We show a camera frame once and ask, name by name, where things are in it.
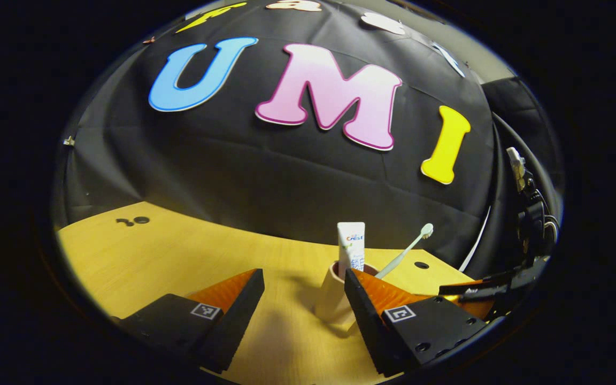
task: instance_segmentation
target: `beige cup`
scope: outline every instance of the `beige cup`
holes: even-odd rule
[[[355,315],[350,307],[349,299],[344,292],[344,280],[339,278],[339,261],[334,261],[327,270],[325,280],[318,292],[315,301],[315,316],[329,324],[352,324]],[[364,271],[376,275],[379,271],[371,265],[365,264]]]

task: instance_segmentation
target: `table surface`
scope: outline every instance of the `table surface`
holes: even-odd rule
[[[116,222],[135,217],[150,221],[129,227]],[[147,202],[75,222],[58,237],[88,294],[120,318],[164,294],[185,296],[263,268],[265,292],[220,377],[242,384],[387,380],[376,372],[357,326],[349,332],[349,325],[326,324],[312,312],[327,268],[339,258],[338,246],[233,229]],[[382,269],[400,252],[366,249],[366,262]],[[429,268],[418,268],[416,261]],[[442,284],[472,281],[422,249],[411,250],[384,280],[427,295],[436,295]]]

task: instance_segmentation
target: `toothpaste tube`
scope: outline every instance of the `toothpaste tube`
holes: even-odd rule
[[[362,271],[365,266],[365,223],[338,222],[339,232],[339,278],[343,279],[347,268]]]

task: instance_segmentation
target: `letter u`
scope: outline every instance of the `letter u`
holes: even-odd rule
[[[179,88],[179,77],[194,55],[206,48],[206,44],[195,44],[178,49],[168,56],[168,63],[151,86],[149,104],[155,110],[174,112],[188,110],[206,102],[225,83],[244,48],[256,42],[258,39],[255,37],[235,37],[218,42],[215,48],[220,51],[213,58],[203,78],[190,88]]]

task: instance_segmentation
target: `letter m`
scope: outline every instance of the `letter m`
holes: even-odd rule
[[[332,52],[308,44],[288,44],[289,63],[272,98],[256,107],[256,116],[274,124],[300,125],[308,119],[301,107],[306,86],[321,129],[331,129],[358,102],[355,117],[344,124],[352,141],[388,151],[394,146],[391,114],[402,82],[389,70],[369,64],[344,79]]]

